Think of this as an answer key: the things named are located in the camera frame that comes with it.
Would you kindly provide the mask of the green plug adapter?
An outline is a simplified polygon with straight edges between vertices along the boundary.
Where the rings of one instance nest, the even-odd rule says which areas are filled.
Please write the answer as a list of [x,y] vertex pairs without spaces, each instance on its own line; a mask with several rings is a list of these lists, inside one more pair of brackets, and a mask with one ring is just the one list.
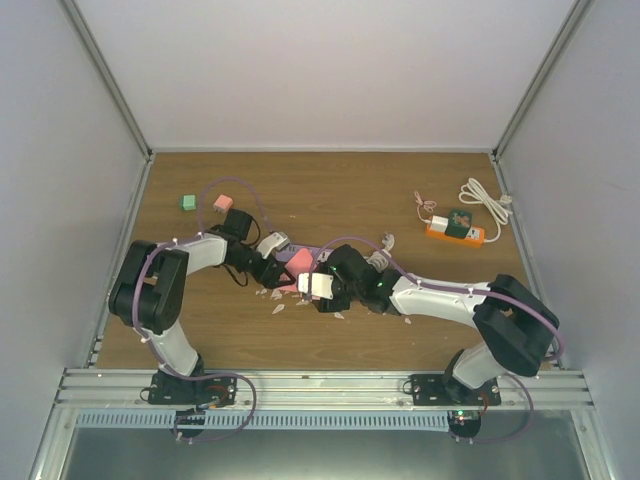
[[184,212],[195,211],[197,209],[197,196],[195,194],[186,194],[181,196],[179,206]]

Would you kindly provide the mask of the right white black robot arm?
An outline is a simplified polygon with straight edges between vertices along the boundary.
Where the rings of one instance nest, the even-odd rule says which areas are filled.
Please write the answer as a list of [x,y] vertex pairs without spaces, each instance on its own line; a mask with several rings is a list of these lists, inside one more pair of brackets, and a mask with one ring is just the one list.
[[523,284],[500,274],[488,283],[436,281],[410,274],[377,251],[369,258],[349,245],[313,261],[299,277],[322,313],[359,302],[380,315],[429,316],[476,330],[481,341],[454,355],[441,383],[451,403],[464,405],[490,380],[505,373],[534,377],[551,360],[557,317]]

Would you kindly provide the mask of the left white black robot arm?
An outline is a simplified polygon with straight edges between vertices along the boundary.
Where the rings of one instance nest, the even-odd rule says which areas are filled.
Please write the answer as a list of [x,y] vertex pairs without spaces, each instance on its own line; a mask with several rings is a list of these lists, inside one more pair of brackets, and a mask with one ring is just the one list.
[[137,240],[124,258],[109,294],[109,311],[132,328],[173,375],[171,391],[185,404],[203,398],[206,380],[201,355],[180,324],[186,279],[207,268],[244,273],[267,289],[293,285],[295,276],[276,258],[288,246],[286,234],[274,231],[256,245],[246,242],[255,219],[231,210],[223,223],[187,240],[166,243]]

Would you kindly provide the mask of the purple power strip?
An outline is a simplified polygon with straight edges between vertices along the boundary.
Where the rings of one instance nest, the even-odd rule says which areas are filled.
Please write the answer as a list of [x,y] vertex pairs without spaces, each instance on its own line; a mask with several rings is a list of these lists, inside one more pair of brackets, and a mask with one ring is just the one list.
[[282,250],[276,252],[276,258],[279,261],[288,262],[301,250],[308,250],[312,256],[314,256],[319,250],[319,247],[312,247],[308,245],[289,244]]

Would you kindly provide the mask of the pink triangular socket adapter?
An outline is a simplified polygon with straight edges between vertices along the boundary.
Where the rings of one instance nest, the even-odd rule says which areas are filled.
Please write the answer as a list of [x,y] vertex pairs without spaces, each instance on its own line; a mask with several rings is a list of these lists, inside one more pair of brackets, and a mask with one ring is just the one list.
[[312,260],[313,256],[308,250],[301,250],[291,260],[289,260],[285,264],[285,268],[294,277],[294,283],[279,287],[279,290],[283,292],[297,292],[298,276],[309,272]]

